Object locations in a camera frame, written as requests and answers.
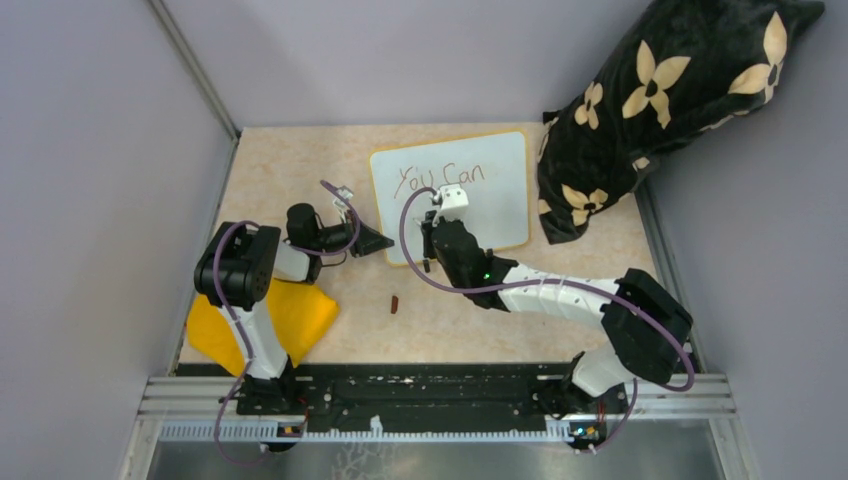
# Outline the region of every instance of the whiteboard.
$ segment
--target whiteboard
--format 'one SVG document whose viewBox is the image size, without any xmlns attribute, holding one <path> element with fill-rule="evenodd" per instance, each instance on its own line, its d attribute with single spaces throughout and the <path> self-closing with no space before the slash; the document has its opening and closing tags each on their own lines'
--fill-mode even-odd
<svg viewBox="0 0 848 480">
<path fill-rule="evenodd" d="M 371 178 L 381 233 L 395 241 L 388 262 L 406 265 L 400 248 L 400 214 L 422 187 L 460 183 L 468 193 L 465 228 L 482 248 L 515 247 L 530 239 L 527 141 L 520 130 L 376 151 Z M 416 262 L 424 259 L 421 231 L 413 220 L 432 210 L 430 195 L 415 200 L 404 232 Z"/>
</svg>

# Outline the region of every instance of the handwritten text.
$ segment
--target handwritten text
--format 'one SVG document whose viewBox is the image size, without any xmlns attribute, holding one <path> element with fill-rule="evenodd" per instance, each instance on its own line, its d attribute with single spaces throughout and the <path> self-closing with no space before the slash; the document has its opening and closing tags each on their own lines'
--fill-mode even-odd
<svg viewBox="0 0 848 480">
<path fill-rule="evenodd" d="M 474 183 L 478 180 L 486 179 L 486 176 L 483 174 L 483 167 L 480 165 L 474 165 L 474 167 L 468 171 L 461 170 L 453 162 L 443 166 L 441 171 L 437 170 L 436 174 L 433 174 L 433 170 L 430 169 L 428 169 L 426 173 L 419 172 L 418 167 L 409 167 L 406 170 L 401 168 L 398 170 L 398 173 L 400 173 L 400 182 L 398 182 L 398 187 L 395 190 L 395 196 L 393 198 L 397 198 L 398 193 L 400 193 L 404 185 L 409 187 L 410 192 L 414 192 L 423 187 L 435 188 L 444 184 Z M 444 183 L 436 184 L 436 179 L 438 179 L 439 182 L 444 180 Z"/>
</svg>

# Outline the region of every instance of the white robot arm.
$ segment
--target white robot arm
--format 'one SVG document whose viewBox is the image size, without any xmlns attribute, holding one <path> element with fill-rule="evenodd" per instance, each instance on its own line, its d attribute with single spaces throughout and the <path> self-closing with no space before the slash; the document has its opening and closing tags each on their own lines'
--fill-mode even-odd
<svg viewBox="0 0 848 480">
<path fill-rule="evenodd" d="M 281 378 L 289 362 L 277 341 L 265 301 L 271 278 L 311 284 L 318 278 L 325 256 L 350 253 L 361 257 L 394 245 L 391 239 L 360 221 L 349 203 L 353 193 L 347 187 L 336 188 L 326 182 L 322 185 L 336 197 L 333 206 L 340 223 L 325 226 L 307 203 L 288 209 L 285 240 L 280 240 L 281 229 L 277 227 L 227 222 L 221 225 L 195 269 L 197 292 L 205 294 L 227 319 L 245 363 L 252 360 L 246 372 L 252 380 L 273 382 Z M 248 225 L 256 229 L 249 230 Z M 219 248 L 216 272 L 214 257 Z M 228 305 L 219 298 L 216 276 Z"/>
<path fill-rule="evenodd" d="M 443 289 L 483 308 L 563 317 L 609 337 L 609 344 L 575 359 L 568 388 L 595 398 L 634 377 L 668 382 L 680 359 L 674 344 L 685 342 L 692 318 L 650 275 L 630 269 L 618 279 L 575 278 L 496 257 L 465 230 L 468 195 L 460 185 L 440 187 L 432 201 L 420 226 L 425 258 L 438 260 L 453 286 Z M 661 328 L 637 318 L 645 312 Z"/>
</svg>

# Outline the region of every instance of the yellow cloth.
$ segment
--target yellow cloth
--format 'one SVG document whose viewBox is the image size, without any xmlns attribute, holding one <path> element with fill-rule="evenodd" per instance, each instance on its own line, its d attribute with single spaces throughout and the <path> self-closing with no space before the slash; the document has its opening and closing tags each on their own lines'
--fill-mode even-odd
<svg viewBox="0 0 848 480">
<path fill-rule="evenodd" d="M 273 280 L 265 297 L 271 323 L 280 345 L 297 366 L 339 314 L 339 304 L 315 285 Z M 198 295 L 186 322 L 188 343 L 237 376 L 244 369 L 244 357 L 226 319 Z"/>
</svg>

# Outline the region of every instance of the black pillow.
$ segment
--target black pillow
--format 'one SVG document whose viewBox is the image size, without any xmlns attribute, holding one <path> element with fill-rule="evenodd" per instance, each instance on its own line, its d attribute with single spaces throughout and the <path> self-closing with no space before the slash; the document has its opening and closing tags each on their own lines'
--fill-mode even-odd
<svg viewBox="0 0 848 480">
<path fill-rule="evenodd" d="M 537 170 L 550 243 L 636 188 L 657 156 L 768 103 L 787 51 L 824 12 L 795 0 L 655 0 L 549 124 Z"/>
</svg>

